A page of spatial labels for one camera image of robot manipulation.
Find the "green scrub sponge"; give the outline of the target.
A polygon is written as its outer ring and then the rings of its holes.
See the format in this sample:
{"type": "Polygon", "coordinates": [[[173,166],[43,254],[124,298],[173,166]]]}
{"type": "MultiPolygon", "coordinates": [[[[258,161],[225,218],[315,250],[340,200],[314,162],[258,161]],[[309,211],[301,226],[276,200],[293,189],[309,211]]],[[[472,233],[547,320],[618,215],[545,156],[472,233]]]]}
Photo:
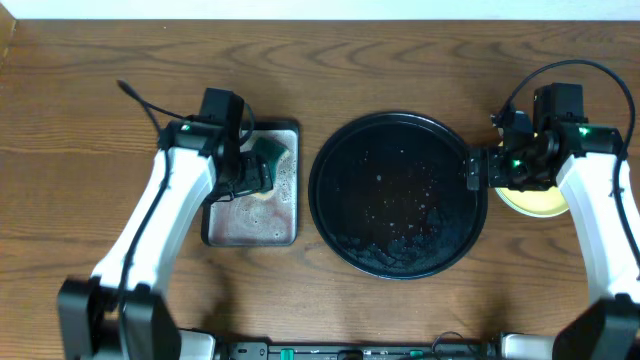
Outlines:
{"type": "Polygon", "coordinates": [[[268,197],[274,190],[280,162],[289,154],[289,150],[281,143],[258,138],[251,150],[259,162],[262,186],[257,194],[268,197]]]}

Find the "yellow plate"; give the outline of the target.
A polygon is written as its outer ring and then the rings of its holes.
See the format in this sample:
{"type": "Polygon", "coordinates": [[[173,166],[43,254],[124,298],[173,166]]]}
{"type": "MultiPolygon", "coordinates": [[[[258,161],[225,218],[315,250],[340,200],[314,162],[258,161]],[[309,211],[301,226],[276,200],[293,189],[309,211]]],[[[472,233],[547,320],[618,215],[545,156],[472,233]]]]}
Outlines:
{"type": "Polygon", "coordinates": [[[536,218],[551,218],[569,210],[569,206],[557,187],[546,191],[516,191],[496,188],[497,195],[515,211],[536,218]]]}

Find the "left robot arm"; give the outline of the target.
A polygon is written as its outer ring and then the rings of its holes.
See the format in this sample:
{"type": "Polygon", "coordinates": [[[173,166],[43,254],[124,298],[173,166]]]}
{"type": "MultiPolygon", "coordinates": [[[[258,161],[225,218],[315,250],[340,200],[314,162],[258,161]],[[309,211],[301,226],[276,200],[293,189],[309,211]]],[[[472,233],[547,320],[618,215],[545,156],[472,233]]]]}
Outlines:
{"type": "Polygon", "coordinates": [[[149,182],[124,230],[87,280],[57,298],[67,359],[212,359],[216,339],[179,328],[165,297],[199,208],[268,192],[288,150],[237,121],[172,121],[159,133],[149,182]]]}

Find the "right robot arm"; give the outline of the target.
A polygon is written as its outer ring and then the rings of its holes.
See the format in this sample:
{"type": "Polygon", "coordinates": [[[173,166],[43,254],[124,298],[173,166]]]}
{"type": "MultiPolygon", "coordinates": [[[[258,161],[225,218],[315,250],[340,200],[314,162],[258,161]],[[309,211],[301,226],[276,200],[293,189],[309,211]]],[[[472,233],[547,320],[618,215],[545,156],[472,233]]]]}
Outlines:
{"type": "Polygon", "coordinates": [[[572,113],[530,120],[508,111],[491,121],[502,142],[470,149],[468,188],[557,188],[574,222],[589,289],[588,309],[557,335],[503,336],[502,358],[630,358],[639,348],[639,211],[619,131],[572,113]]]}

